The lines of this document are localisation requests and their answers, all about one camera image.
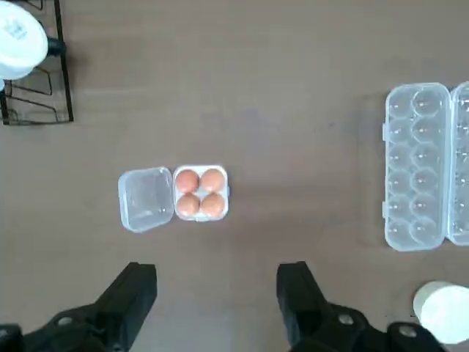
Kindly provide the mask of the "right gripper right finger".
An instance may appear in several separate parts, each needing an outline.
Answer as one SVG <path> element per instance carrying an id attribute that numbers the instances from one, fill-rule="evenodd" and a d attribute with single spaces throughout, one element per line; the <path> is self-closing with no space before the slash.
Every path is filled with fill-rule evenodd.
<path id="1" fill-rule="evenodd" d="M 276 296 L 291 351 L 444 351 L 424 327 L 391 323 L 374 328 L 356 309 L 326 300 L 305 262 L 282 263 Z"/>

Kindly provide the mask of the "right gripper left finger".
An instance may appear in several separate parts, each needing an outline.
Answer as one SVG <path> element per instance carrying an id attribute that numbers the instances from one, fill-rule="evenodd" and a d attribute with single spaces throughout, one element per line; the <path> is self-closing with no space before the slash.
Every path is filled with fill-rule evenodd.
<path id="1" fill-rule="evenodd" d="M 96 302 L 54 315 L 23 333 L 1 325 L 2 351 L 129 351 L 158 294 L 153 264 L 129 263 Z"/>

